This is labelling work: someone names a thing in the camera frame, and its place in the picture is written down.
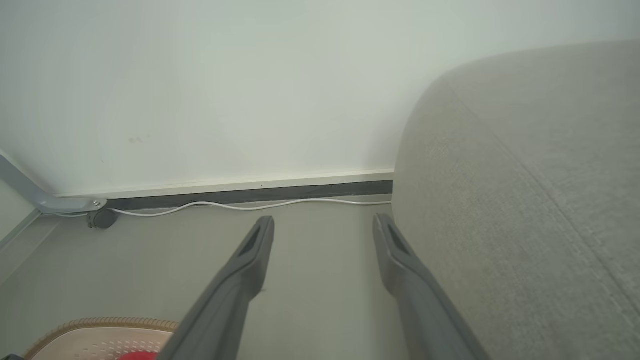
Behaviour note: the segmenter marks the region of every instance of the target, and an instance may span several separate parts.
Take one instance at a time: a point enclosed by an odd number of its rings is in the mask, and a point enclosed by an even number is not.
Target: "white cable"
[[[64,214],[56,214],[59,217],[63,217],[63,218],[79,218],[79,217],[83,217],[86,215],[86,213],[82,213],[82,214],[77,214],[77,215],[64,215]]]
[[[175,213],[177,211],[180,211],[182,209],[186,209],[186,208],[188,208],[190,206],[194,206],[194,205],[209,205],[209,206],[216,206],[218,208],[224,208],[224,209],[229,209],[229,210],[238,210],[238,211],[256,211],[256,210],[279,208],[280,206],[298,204],[298,203],[301,203],[301,202],[336,202],[338,204],[361,205],[361,206],[391,204],[390,201],[355,202],[355,201],[338,200],[338,199],[300,199],[300,200],[292,200],[292,201],[287,201],[287,202],[281,202],[279,204],[256,206],[254,208],[241,208],[239,206],[229,206],[229,205],[224,205],[224,204],[218,204],[217,202],[196,201],[196,202],[190,202],[189,204],[186,204],[186,205],[182,205],[179,208],[175,208],[175,209],[171,209],[169,211],[164,211],[162,213],[155,213],[155,214],[138,214],[138,213],[131,213],[129,211],[124,211],[124,210],[120,210],[120,209],[109,209],[109,210],[115,211],[117,213],[121,213],[123,215],[131,215],[132,217],[153,218],[153,217],[161,217],[163,215],[172,214],[172,213]],[[86,213],[85,214],[78,214],[78,215],[58,215],[58,216],[59,217],[65,217],[65,218],[77,218],[77,217],[83,217],[85,215],[86,215]]]

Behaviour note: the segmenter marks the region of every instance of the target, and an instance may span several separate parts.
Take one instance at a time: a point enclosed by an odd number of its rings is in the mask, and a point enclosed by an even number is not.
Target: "sofa seam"
[[[483,128],[485,128],[494,137],[494,139],[496,139],[499,147],[510,158],[512,158],[518,164],[518,166],[520,168],[522,168],[526,172],[526,174],[533,180],[534,184],[542,191],[542,194],[551,202],[551,204],[553,204],[553,207],[555,207],[557,209],[557,211],[562,216],[564,221],[571,227],[571,230],[577,235],[578,239],[586,246],[587,249],[589,249],[589,251],[592,253],[593,257],[600,263],[600,266],[602,266],[602,268],[606,271],[606,274],[611,278],[611,281],[615,284],[617,289],[623,295],[623,298],[630,304],[631,308],[633,309],[633,311],[636,314],[636,317],[640,318],[640,309],[638,309],[638,307],[633,302],[633,300],[631,299],[629,294],[627,294],[627,292],[625,291],[624,287],[620,284],[618,279],[615,276],[613,276],[609,266],[607,266],[605,264],[605,262],[603,261],[603,259],[597,254],[597,252],[594,251],[593,246],[590,245],[589,242],[587,242],[585,240],[585,236],[582,233],[580,233],[580,231],[578,231],[577,226],[574,224],[573,220],[571,220],[571,218],[566,214],[565,209],[562,206],[560,206],[560,204],[558,204],[558,201],[557,201],[556,197],[554,197],[552,194],[549,193],[549,191],[547,191],[547,189],[540,183],[540,180],[536,176],[534,176],[534,174],[531,172],[531,170],[527,166],[525,166],[523,161],[521,161],[509,149],[509,147],[502,141],[502,139],[493,132],[491,127],[488,126],[487,124],[485,124],[484,121],[482,120],[482,118],[474,110],[472,110],[465,101],[462,100],[462,98],[460,97],[459,93],[453,87],[453,85],[451,84],[451,82],[449,81],[448,78],[444,79],[444,83],[447,84],[447,87],[449,88],[449,90],[451,91],[453,96],[456,98],[456,100],[458,100],[458,102],[460,104],[462,104],[462,106],[464,106],[464,108],[467,111],[469,111],[469,113],[471,113],[473,115],[473,117],[477,120],[477,122]],[[602,246],[602,241],[600,241],[597,238],[597,236],[595,236],[590,229],[587,229],[587,230],[591,234],[591,236],[595,239],[595,241],[599,244],[600,249],[602,249],[602,252],[606,253],[607,251]],[[587,264],[587,266],[591,270],[591,274],[596,279],[597,283],[605,290],[605,292],[607,293],[607,298],[609,299],[610,302],[613,303],[613,305],[615,306],[616,311],[618,312],[618,314],[620,314],[620,316],[625,320],[625,322],[629,325],[629,327],[632,328],[632,331],[636,335],[636,337],[640,338],[640,334],[637,331],[637,327],[634,325],[633,321],[627,315],[625,315],[622,312],[622,308],[621,308],[620,304],[612,297],[612,292],[609,290],[609,287],[606,284],[604,284],[603,281],[601,280],[601,278],[596,274],[595,269],[593,268],[593,266],[591,266],[590,261],[587,258],[585,258],[584,255],[581,254],[581,251],[576,247],[576,245],[574,244],[574,241],[572,241],[569,236],[565,235],[565,237],[571,243],[571,246],[573,248],[574,254],[576,256],[580,257],[583,260],[583,262],[585,262],[585,264]]]

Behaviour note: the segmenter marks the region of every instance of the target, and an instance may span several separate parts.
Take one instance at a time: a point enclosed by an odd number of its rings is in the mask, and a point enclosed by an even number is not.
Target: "gray sofa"
[[[393,209],[491,358],[640,359],[640,41],[440,78]]]

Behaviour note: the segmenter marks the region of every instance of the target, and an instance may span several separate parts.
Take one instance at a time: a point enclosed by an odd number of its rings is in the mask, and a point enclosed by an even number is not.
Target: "caster wheel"
[[[92,229],[109,229],[116,220],[118,214],[108,209],[92,211],[86,218],[87,225]]]

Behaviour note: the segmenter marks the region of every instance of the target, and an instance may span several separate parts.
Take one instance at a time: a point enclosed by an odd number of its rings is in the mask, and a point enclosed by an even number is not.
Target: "gray floor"
[[[78,318],[180,321],[256,219],[272,215],[265,291],[250,304],[238,359],[406,359],[371,238],[372,216],[390,211],[342,204],[191,208],[121,217],[106,231],[63,219],[0,286],[0,355],[21,354]]]

